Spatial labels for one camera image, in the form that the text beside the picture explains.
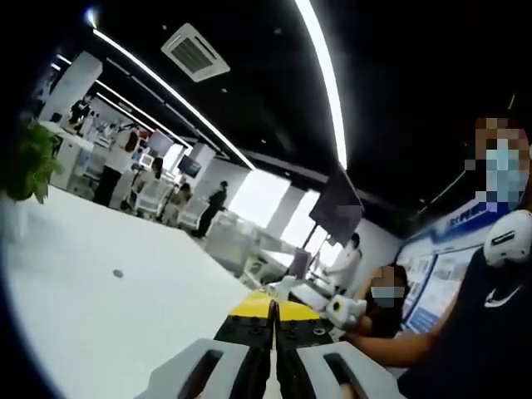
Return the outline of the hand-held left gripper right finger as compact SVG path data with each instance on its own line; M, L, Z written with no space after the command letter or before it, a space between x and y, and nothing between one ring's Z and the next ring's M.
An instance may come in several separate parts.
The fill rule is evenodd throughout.
M277 377L284 398L402 398L396 378L348 342L333 341L332 324L311 308L277 302Z

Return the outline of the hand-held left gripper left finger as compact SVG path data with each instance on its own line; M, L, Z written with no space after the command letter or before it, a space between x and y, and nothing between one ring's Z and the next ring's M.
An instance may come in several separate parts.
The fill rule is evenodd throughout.
M263 290L231 310L212 339L199 338L158 366L139 398L261 398L270 373L276 303Z

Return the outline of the person's right hand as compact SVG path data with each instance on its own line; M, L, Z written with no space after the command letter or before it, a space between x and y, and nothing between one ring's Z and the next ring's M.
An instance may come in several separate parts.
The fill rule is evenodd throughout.
M353 346L357 346L364 338L371 336L372 320L369 317L364 316L353 330L344 334L343 339L350 342Z

